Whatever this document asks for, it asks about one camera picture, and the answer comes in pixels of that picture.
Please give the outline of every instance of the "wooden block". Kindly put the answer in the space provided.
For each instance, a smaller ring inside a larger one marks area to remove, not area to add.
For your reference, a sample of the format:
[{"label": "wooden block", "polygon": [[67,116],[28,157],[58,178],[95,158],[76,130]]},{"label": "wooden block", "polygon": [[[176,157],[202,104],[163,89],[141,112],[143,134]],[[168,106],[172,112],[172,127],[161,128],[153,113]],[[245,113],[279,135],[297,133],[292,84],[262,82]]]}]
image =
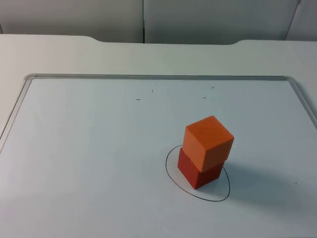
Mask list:
[{"label": "wooden block", "polygon": [[181,148],[179,151],[177,167],[182,172],[182,174],[185,176],[185,178],[190,183],[190,185],[194,189],[197,189],[197,188],[219,178],[223,163],[224,162],[222,162],[221,164],[216,165],[215,167],[201,173],[196,168],[196,166],[193,164],[191,159],[184,153],[183,149]]},{"label": "wooden block", "polygon": [[216,117],[211,116],[186,126],[183,150],[196,168],[204,172],[228,158],[233,139]]}]

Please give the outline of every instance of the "stacked cubes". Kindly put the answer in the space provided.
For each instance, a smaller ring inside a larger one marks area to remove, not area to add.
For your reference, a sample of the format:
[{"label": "stacked cubes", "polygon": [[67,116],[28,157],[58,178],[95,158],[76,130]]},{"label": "stacked cubes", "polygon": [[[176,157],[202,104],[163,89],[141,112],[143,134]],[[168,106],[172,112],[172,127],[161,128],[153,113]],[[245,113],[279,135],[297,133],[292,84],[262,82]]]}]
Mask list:
[{"label": "stacked cubes", "polygon": [[177,166],[194,189],[219,178],[233,139],[214,116],[186,126]]}]

